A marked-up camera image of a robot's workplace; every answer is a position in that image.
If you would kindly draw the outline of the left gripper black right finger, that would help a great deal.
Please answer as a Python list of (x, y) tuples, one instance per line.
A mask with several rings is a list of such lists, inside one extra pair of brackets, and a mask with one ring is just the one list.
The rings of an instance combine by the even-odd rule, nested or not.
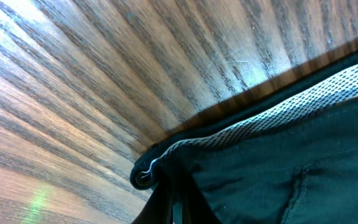
[(221, 224), (190, 175), (180, 181), (183, 224)]

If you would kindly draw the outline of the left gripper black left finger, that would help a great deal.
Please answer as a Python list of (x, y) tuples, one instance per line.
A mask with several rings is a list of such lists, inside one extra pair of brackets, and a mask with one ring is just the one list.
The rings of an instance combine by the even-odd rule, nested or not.
[(159, 182), (142, 211), (132, 224), (172, 224), (173, 188), (169, 182)]

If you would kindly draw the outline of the black shorts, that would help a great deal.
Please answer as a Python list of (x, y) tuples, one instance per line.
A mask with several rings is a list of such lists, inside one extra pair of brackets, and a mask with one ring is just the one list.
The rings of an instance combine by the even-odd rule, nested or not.
[(358, 223), (358, 51), (134, 164), (139, 190), (190, 175), (222, 223)]

